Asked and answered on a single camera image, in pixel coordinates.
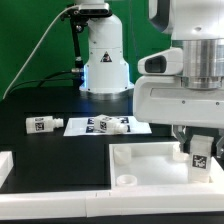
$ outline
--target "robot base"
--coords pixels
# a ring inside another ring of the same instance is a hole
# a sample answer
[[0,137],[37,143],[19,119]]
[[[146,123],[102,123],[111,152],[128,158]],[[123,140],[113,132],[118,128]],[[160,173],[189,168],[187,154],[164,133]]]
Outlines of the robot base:
[[123,99],[133,95],[133,88],[127,89],[123,92],[118,93],[93,93],[88,91],[80,90],[81,97],[90,98],[94,100],[118,100]]

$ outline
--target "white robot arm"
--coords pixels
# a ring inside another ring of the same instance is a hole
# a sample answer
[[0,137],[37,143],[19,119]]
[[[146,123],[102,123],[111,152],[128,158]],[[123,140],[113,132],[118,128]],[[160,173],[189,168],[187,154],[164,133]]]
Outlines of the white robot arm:
[[[75,0],[79,13],[85,15],[98,9],[109,10],[104,0]],[[123,58],[123,34],[120,19],[91,18],[88,21],[89,60],[84,66],[82,96],[113,100],[129,95],[134,85],[129,81],[129,65]]]
[[135,117],[224,129],[224,0],[150,0],[149,9],[172,44],[139,61],[144,76],[134,90]]

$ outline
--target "white platform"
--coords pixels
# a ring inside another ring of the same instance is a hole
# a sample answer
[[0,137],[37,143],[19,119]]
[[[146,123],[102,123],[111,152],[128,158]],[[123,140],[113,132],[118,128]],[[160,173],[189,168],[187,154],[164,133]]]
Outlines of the white platform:
[[[126,144],[132,151],[126,165],[114,162],[114,148],[120,145],[110,145],[111,190],[0,195],[0,219],[224,211],[219,164],[212,159],[210,183],[189,184],[186,162],[172,159],[174,144]],[[137,185],[117,186],[123,174],[136,176]]]

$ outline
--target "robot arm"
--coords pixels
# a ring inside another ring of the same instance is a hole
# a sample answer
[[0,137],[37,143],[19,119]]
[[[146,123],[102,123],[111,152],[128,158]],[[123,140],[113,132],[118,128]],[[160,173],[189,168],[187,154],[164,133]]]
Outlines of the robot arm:
[[149,18],[172,44],[138,63],[136,118],[224,129],[224,0],[150,0]]

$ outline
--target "white block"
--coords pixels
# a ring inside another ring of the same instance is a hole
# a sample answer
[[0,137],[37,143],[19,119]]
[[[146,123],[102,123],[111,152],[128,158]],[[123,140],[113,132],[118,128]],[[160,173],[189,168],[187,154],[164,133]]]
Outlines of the white block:
[[0,153],[0,188],[13,167],[12,152]]

